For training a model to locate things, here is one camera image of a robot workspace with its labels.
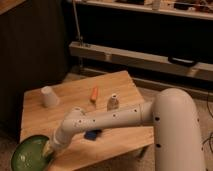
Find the tan flat gripper finger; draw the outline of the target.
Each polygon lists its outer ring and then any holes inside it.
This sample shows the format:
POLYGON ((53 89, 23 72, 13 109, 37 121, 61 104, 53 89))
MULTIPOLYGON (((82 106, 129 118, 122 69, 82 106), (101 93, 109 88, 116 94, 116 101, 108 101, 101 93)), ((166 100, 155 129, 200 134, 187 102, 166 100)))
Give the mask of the tan flat gripper finger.
POLYGON ((43 151, 42 151, 42 156, 43 157, 48 157, 49 155, 54 153, 54 149, 50 145, 50 141, 47 141, 44 145, 43 151))

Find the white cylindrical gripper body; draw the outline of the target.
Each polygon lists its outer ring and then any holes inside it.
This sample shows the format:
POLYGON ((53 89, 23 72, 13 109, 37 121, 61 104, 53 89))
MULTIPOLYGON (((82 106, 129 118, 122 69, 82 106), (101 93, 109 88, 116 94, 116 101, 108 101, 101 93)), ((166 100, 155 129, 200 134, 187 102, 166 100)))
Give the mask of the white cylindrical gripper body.
POLYGON ((53 133, 50 139, 50 145, 55 151, 60 151, 66 149, 70 145, 72 138, 72 134, 68 134, 59 128, 53 133))

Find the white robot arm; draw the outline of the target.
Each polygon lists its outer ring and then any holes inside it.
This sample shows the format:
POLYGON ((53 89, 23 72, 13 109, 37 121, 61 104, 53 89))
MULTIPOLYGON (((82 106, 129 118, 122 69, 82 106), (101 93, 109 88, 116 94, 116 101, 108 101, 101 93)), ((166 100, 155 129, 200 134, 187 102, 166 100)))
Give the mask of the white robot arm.
POLYGON ((87 115, 74 108, 45 144, 43 155, 67 148, 81 132, 145 125, 154 129, 156 171, 206 171, 195 102, 187 92, 177 88, 161 91, 151 102, 101 114, 87 115))

